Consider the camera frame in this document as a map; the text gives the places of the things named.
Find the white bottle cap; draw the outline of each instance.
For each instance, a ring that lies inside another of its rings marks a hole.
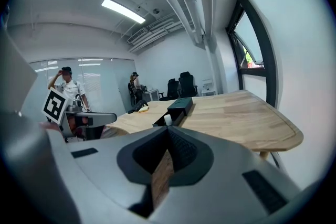
[[[167,126],[170,126],[173,124],[172,117],[169,114],[164,116],[164,121],[166,122]]]

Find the man in white shirt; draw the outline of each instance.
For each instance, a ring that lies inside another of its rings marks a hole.
[[[57,78],[60,75],[62,75],[65,82],[55,84]],[[48,89],[50,89],[50,87],[53,87],[57,91],[63,93],[66,97],[73,101],[76,99],[76,96],[80,94],[87,111],[90,111],[88,100],[85,96],[84,87],[79,81],[72,80],[72,71],[70,67],[62,67],[62,70],[59,70],[53,80],[49,83]]]

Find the table leg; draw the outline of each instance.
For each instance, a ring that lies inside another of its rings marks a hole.
[[[262,159],[267,159],[267,156],[269,154],[269,151],[261,151],[259,156],[262,158]]]

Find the hat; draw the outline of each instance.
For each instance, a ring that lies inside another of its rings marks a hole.
[[[70,74],[72,74],[71,67],[62,67],[63,71],[68,71]]]

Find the person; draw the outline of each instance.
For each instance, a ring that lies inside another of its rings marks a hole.
[[[57,78],[60,75],[62,75],[64,82],[55,84]],[[87,111],[90,111],[89,103],[85,96],[84,87],[79,81],[73,81],[72,71],[70,67],[62,67],[62,69],[57,72],[53,80],[49,83],[48,89],[50,89],[51,87],[53,87],[60,93],[63,93],[67,98],[73,101],[76,100],[76,97],[78,97],[78,95],[81,95],[82,101],[84,102]]]
[[[137,102],[142,100],[142,91],[141,91],[141,86],[139,83],[138,76],[139,76],[138,73],[133,72],[130,78],[131,87],[132,87],[132,90],[134,92]]]

